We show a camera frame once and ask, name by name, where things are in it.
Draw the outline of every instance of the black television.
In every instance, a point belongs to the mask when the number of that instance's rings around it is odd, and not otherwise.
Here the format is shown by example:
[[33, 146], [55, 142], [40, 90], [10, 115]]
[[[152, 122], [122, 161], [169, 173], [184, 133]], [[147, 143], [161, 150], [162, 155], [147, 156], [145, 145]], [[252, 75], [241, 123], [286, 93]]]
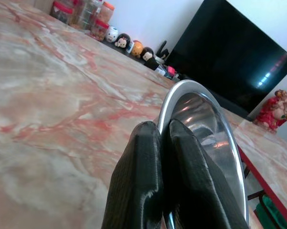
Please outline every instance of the black television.
[[226, 0], [204, 0], [166, 63], [242, 117], [287, 74], [287, 52]]

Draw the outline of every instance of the toy figurine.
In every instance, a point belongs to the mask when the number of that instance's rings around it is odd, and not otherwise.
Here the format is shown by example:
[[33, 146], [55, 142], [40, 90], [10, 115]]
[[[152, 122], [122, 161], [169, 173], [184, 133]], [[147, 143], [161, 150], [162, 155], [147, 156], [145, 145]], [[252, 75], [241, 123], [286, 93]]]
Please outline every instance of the toy figurine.
[[277, 128], [287, 121], [287, 92], [278, 90], [275, 96], [263, 105], [254, 124], [275, 134]]
[[108, 42], [114, 42], [116, 41], [117, 37], [118, 37], [118, 30], [114, 26], [110, 26], [106, 32], [105, 39]]
[[141, 44], [139, 41], [134, 41], [134, 46], [131, 51], [131, 54], [133, 56], [136, 56], [137, 58], [140, 58], [140, 54], [142, 53], [143, 49], [143, 44]]
[[126, 33], [122, 33], [118, 36], [115, 46], [125, 49], [130, 43], [130, 36]]
[[150, 58], [152, 58], [154, 55], [153, 50], [149, 47], [144, 47], [142, 54], [140, 55], [141, 58], [143, 58], [145, 61], [149, 60]]

